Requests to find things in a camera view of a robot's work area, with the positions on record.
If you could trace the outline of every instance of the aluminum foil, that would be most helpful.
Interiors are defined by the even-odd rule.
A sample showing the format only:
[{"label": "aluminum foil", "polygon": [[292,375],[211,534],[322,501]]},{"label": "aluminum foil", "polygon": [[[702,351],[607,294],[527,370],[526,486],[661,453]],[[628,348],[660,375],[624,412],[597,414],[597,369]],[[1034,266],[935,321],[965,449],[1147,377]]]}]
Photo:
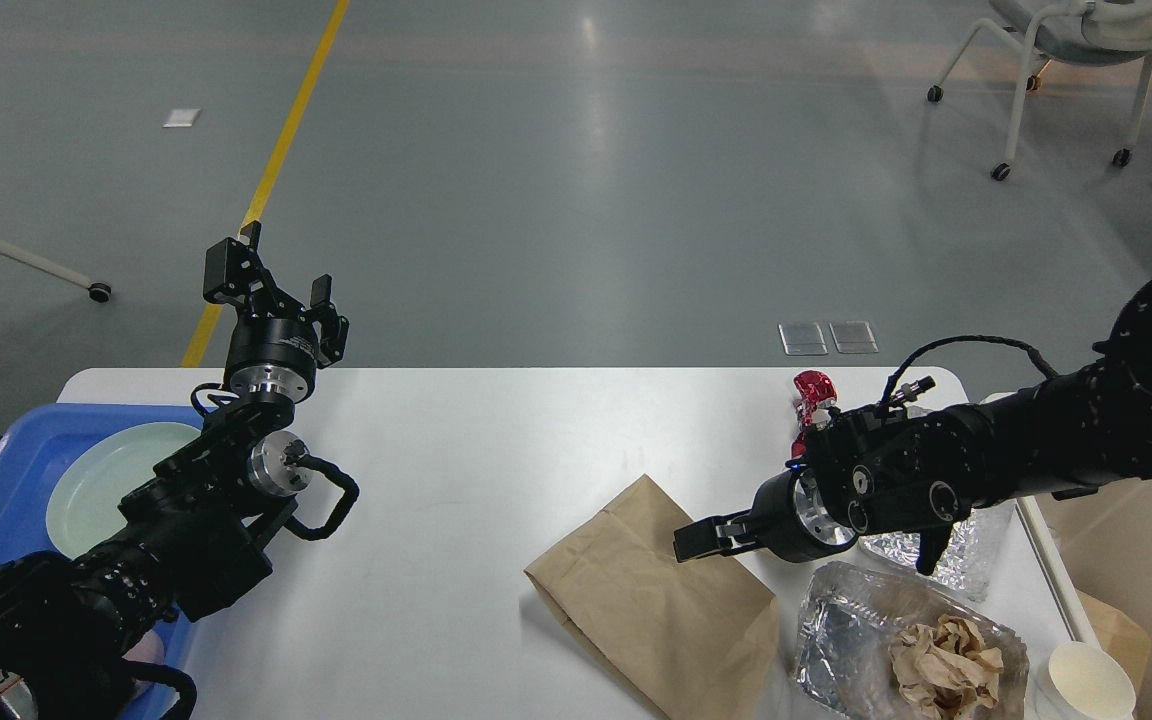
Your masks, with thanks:
[{"label": "aluminum foil", "polygon": [[[972,510],[968,520],[955,525],[950,547],[937,562],[932,581],[960,591],[969,600],[984,600],[990,591],[990,575],[998,548],[1002,547],[1007,525],[1011,524],[1015,515],[1014,500]],[[861,538],[861,547],[909,571],[914,571],[914,561],[918,560],[918,536],[914,533]]]},{"label": "aluminum foil", "polygon": [[933,626],[946,612],[972,620],[987,646],[1002,650],[998,706],[977,708],[973,720],[1020,720],[1025,714],[1029,660],[1016,632],[925,579],[840,561],[812,575],[799,611],[795,680],[812,700],[852,720],[914,720],[914,708],[897,691],[887,646],[899,630],[914,623]]}]

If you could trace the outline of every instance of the crumpled paper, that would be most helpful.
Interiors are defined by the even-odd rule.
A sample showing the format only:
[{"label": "crumpled paper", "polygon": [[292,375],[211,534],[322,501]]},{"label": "crumpled paper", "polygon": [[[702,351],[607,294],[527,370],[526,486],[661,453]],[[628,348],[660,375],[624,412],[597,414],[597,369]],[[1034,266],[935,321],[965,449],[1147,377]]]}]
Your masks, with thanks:
[{"label": "crumpled paper", "polygon": [[691,523],[643,475],[526,567],[582,647],[670,720],[742,720],[776,655],[776,597],[732,558],[679,562]]},{"label": "crumpled paper", "polygon": [[964,617],[941,615],[937,627],[909,626],[890,644],[901,697],[927,720],[968,720],[975,708],[998,705],[1002,651],[984,646]]}]

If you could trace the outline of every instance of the paper cup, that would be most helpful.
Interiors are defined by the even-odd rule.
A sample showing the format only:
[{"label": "paper cup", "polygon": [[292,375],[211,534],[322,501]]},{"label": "paper cup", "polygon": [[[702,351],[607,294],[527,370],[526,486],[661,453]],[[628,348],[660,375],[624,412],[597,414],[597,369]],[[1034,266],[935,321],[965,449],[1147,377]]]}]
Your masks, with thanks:
[{"label": "paper cup", "polygon": [[1038,669],[1034,711],[1041,720],[1129,720],[1132,680],[1112,657],[1086,643],[1056,647]]}]

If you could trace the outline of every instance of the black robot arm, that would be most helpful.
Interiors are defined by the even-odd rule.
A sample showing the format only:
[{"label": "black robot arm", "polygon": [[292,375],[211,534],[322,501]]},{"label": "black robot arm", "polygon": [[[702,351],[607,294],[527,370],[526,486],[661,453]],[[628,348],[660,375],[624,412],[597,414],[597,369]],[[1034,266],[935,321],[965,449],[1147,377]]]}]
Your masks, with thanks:
[{"label": "black robot arm", "polygon": [[905,406],[931,378],[893,392],[916,353],[877,404],[832,410],[828,423],[809,429],[804,456],[765,482],[750,510],[679,529],[679,561],[767,547],[801,562],[859,536],[916,532],[918,570],[931,574],[952,525],[972,509],[1152,479],[1152,281],[1094,350],[1102,357],[1078,372],[1055,376],[1039,356],[1048,378],[1038,386],[923,416]]},{"label": "black robot arm", "polygon": [[[172,667],[122,659],[147,629],[233,605],[270,576],[266,544],[287,528],[302,539],[328,537],[357,500],[357,484],[310,455],[287,432],[294,407],[314,392],[314,373],[339,361],[348,320],[329,301],[329,276],[314,281],[310,306],[279,290],[248,242],[225,238],[207,251],[204,297],[238,310],[214,389],[217,407],[196,397],[202,432],[154,465],[154,478],[123,497],[127,525],[74,561],[37,552],[0,564],[0,717],[113,719],[132,681],[165,683],[180,700],[165,720],[189,717],[192,681]],[[342,497],[321,528],[294,516],[306,487],[303,470],[321,471]]]}]

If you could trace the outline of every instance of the gray floor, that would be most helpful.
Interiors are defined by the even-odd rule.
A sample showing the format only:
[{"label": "gray floor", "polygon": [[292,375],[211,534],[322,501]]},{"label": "gray floor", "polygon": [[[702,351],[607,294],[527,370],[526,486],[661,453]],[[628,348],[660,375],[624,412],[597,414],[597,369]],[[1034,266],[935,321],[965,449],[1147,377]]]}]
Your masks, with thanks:
[{"label": "gray floor", "polygon": [[[332,5],[0,3],[0,237],[116,294],[0,259],[0,429],[83,367],[179,363],[202,251],[236,229]],[[297,295],[335,275],[351,365],[890,365],[982,332],[1075,369],[1152,275],[1152,99],[1112,168],[1137,65],[1052,67],[992,182],[1001,44],[924,100],[986,12],[356,0],[262,255]],[[180,106],[197,127],[161,129]],[[873,323],[881,354],[782,355],[778,323],[831,319]],[[973,397],[1034,379],[1011,351],[932,361]]]}]

